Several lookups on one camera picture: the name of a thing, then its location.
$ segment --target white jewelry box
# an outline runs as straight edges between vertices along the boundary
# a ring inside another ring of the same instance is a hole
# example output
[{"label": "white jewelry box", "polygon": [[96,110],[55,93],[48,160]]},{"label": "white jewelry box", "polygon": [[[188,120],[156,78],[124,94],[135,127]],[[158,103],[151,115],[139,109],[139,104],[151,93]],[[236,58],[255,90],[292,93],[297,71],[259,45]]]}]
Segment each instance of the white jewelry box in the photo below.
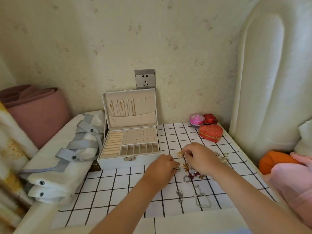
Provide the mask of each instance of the white jewelry box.
[{"label": "white jewelry box", "polygon": [[102,94],[108,134],[98,157],[101,169],[149,165],[161,155],[155,89]]}]

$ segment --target orange cushion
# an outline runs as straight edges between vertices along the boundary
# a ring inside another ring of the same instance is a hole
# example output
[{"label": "orange cushion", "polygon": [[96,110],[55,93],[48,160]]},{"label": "orange cushion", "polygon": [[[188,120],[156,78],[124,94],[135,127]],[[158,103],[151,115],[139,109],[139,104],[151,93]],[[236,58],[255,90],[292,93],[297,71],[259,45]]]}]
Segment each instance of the orange cushion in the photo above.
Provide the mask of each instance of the orange cushion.
[{"label": "orange cushion", "polygon": [[263,158],[260,159],[259,170],[263,175],[270,174],[271,169],[279,163],[301,164],[296,159],[286,153],[270,151]]}]

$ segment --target pink glitter ball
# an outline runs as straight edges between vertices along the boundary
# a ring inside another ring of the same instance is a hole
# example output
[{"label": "pink glitter ball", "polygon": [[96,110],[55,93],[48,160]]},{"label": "pink glitter ball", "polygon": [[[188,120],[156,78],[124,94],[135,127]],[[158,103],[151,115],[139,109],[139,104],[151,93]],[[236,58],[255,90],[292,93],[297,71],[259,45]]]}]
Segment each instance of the pink glitter ball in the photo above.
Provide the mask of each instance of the pink glitter ball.
[{"label": "pink glitter ball", "polygon": [[190,123],[194,126],[201,126],[204,124],[205,117],[201,114],[193,114],[190,117]]}]

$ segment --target silver jewelry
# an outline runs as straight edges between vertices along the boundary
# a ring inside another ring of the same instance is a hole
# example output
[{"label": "silver jewelry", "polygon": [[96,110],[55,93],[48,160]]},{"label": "silver jewelry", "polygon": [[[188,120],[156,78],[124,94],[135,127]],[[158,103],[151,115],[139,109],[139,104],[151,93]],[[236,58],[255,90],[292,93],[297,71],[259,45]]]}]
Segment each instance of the silver jewelry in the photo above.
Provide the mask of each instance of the silver jewelry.
[{"label": "silver jewelry", "polygon": [[176,191],[176,193],[177,193],[177,196],[179,197],[178,202],[182,203],[183,202],[183,198],[184,198],[182,191],[178,190],[178,191]]},{"label": "silver jewelry", "polygon": [[[195,195],[194,195],[194,197],[196,198],[196,205],[198,207],[200,207],[200,208],[210,208],[211,207],[211,202],[210,202],[208,196],[205,193],[201,192],[201,189],[200,189],[198,184],[194,185],[193,187],[195,188]],[[199,204],[199,201],[198,201],[199,197],[206,197],[206,199],[209,202],[209,205],[201,205],[201,204]]]},{"label": "silver jewelry", "polygon": [[183,180],[184,180],[186,183],[188,183],[188,182],[191,181],[191,178],[190,178],[190,176],[186,175],[186,176],[183,177]]}]

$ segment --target wall socket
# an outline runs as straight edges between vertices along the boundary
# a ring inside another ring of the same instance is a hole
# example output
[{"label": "wall socket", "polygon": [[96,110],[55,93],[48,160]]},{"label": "wall socket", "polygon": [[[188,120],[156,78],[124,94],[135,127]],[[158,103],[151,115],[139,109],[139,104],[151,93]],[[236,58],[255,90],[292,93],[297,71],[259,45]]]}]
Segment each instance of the wall socket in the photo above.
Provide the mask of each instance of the wall socket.
[{"label": "wall socket", "polygon": [[137,89],[156,88],[155,69],[135,70]]}]

